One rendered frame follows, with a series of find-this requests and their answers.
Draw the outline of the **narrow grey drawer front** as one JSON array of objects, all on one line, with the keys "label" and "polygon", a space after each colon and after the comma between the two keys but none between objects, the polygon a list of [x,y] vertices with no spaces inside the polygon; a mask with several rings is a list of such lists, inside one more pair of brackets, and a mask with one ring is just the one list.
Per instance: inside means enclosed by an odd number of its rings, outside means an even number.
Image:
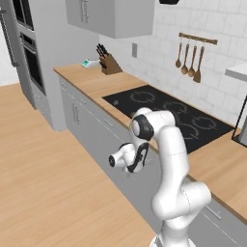
[{"label": "narrow grey drawer front", "polygon": [[61,89],[67,93],[69,89],[68,89],[68,83],[66,82],[66,80],[62,78],[61,76],[59,76],[59,82],[60,82]]}]

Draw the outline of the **grey cupboard door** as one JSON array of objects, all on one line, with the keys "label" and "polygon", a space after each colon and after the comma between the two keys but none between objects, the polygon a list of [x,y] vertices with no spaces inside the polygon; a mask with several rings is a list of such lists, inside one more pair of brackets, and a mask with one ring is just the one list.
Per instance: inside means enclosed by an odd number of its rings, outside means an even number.
[{"label": "grey cupboard door", "polygon": [[78,124],[73,119],[73,112],[71,104],[74,103],[76,106],[74,99],[66,92],[62,91],[62,99],[64,104],[65,118],[67,123],[68,130],[75,136],[78,136]]},{"label": "grey cupboard door", "polygon": [[93,159],[99,156],[98,126],[94,115],[82,105],[78,106],[79,141]]}]

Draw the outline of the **black hob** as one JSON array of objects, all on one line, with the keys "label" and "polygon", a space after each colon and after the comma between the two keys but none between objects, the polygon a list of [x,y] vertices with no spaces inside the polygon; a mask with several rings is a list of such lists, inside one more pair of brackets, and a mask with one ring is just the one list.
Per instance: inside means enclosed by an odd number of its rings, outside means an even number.
[{"label": "black hob", "polygon": [[142,86],[109,96],[104,100],[129,118],[142,107],[178,114],[187,152],[191,153],[233,130],[233,127],[152,86]]}]

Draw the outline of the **wooden knife block with knives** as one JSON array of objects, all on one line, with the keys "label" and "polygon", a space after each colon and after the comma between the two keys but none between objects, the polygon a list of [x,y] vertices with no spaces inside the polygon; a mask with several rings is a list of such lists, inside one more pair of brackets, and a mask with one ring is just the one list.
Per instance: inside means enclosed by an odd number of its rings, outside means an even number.
[{"label": "wooden knife block with knives", "polygon": [[106,74],[115,74],[122,72],[123,70],[114,59],[114,57],[106,50],[102,44],[96,46],[96,51],[99,55],[99,64],[101,65],[101,71]]}]

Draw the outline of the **wooden spatula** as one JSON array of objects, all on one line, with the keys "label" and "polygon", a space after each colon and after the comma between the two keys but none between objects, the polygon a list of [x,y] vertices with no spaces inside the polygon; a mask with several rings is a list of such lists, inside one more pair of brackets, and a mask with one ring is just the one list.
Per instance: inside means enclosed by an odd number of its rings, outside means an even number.
[{"label": "wooden spatula", "polygon": [[201,82],[201,64],[202,64],[204,53],[205,53],[205,47],[202,46],[201,47],[201,51],[200,51],[198,68],[197,68],[197,70],[196,70],[196,72],[194,74],[194,77],[193,77],[193,81],[196,82],[196,83],[200,83]]}]

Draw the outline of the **small wooden spoon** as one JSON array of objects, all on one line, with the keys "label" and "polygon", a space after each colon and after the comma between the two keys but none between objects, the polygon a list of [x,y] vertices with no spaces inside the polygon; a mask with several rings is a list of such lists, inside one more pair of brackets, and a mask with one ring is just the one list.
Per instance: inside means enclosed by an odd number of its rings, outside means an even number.
[{"label": "small wooden spoon", "polygon": [[180,68],[180,66],[181,66],[181,61],[180,61],[181,48],[182,48],[182,42],[180,42],[180,44],[179,44],[178,58],[176,60],[176,67],[177,68]]}]

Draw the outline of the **white shelf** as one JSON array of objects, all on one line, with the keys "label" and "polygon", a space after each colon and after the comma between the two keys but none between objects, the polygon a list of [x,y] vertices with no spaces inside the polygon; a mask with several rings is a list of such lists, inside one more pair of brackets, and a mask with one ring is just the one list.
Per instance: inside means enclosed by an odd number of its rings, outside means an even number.
[{"label": "white shelf", "polygon": [[247,63],[226,69],[225,74],[229,77],[247,82]]}]

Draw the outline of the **grey tall oven cabinet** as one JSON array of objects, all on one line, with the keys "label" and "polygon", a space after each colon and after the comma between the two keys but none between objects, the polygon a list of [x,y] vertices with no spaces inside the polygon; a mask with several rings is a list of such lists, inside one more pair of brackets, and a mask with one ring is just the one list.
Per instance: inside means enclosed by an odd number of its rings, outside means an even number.
[{"label": "grey tall oven cabinet", "polygon": [[96,59],[98,34],[68,24],[66,0],[29,0],[52,128],[66,129],[57,67]]}]

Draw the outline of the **grey upper cupboard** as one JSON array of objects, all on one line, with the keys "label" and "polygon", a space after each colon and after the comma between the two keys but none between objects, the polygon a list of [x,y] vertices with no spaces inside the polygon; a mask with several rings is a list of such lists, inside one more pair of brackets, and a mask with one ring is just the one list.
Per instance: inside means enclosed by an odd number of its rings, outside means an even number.
[{"label": "grey upper cupboard", "polygon": [[112,38],[152,34],[154,0],[66,0],[70,25]]}]

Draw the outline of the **black built-in microwave oven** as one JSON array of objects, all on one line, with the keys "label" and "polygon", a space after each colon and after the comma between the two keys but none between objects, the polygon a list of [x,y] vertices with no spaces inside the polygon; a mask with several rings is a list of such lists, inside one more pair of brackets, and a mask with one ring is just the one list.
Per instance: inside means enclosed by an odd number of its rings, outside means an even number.
[{"label": "black built-in microwave oven", "polygon": [[34,26],[29,6],[29,0],[13,0],[13,4],[17,21],[21,25],[33,31]]}]

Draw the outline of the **wooden utensil rail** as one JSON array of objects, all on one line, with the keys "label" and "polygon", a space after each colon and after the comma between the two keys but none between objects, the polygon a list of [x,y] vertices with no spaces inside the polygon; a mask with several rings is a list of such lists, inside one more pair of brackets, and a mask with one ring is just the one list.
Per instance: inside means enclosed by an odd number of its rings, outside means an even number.
[{"label": "wooden utensil rail", "polygon": [[211,43],[214,45],[217,45],[217,43],[218,43],[218,40],[212,40],[212,39],[197,37],[197,36],[188,35],[188,34],[184,34],[184,33],[178,33],[178,36],[180,38],[185,38],[185,39],[189,39],[189,40],[193,40],[193,41],[201,41],[203,43]]}]

